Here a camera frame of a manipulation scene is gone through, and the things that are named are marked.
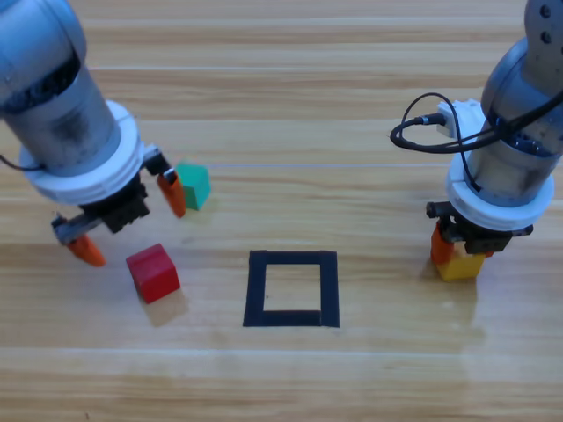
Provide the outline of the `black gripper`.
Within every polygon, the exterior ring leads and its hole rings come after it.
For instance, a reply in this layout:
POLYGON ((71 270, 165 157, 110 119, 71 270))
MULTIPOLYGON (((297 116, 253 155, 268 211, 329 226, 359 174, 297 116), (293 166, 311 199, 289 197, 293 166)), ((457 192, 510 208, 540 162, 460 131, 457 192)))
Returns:
POLYGON ((486 229, 463 217, 449 201, 428 202, 426 214, 438 219, 431 236, 430 257, 434 264, 449 263, 459 242, 464 243, 467 253, 484 253, 491 258, 495 252, 503 251, 513 237, 529 236, 534 229, 533 225, 523 229, 486 229))
POLYGON ((82 213, 70 219, 57 215, 51 222, 60 244, 90 266, 104 266, 103 254, 87 233, 103 224, 115 234, 150 212, 143 170, 157 179, 171 211, 182 218, 187 210, 183 186, 161 149, 142 144, 120 147, 106 163, 63 185, 62 202, 78 206, 82 213))

